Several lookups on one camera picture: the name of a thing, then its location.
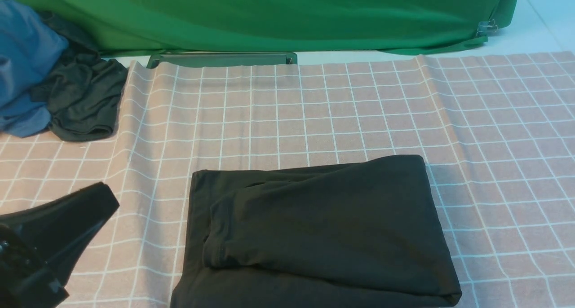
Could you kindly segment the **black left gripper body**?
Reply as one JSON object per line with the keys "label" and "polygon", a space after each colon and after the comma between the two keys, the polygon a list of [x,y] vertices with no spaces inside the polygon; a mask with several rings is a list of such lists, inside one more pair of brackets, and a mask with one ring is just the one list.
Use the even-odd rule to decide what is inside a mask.
{"label": "black left gripper body", "polygon": [[47,263],[6,225],[1,226],[0,242],[2,308],[56,308],[69,297]]}

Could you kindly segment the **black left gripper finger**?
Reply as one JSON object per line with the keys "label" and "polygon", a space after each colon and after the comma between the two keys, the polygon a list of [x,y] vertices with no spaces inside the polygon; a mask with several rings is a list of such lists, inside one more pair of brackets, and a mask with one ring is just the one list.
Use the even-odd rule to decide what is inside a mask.
{"label": "black left gripper finger", "polygon": [[2,214],[0,222],[67,284],[88,244],[118,208],[111,188],[98,182],[49,203]]}

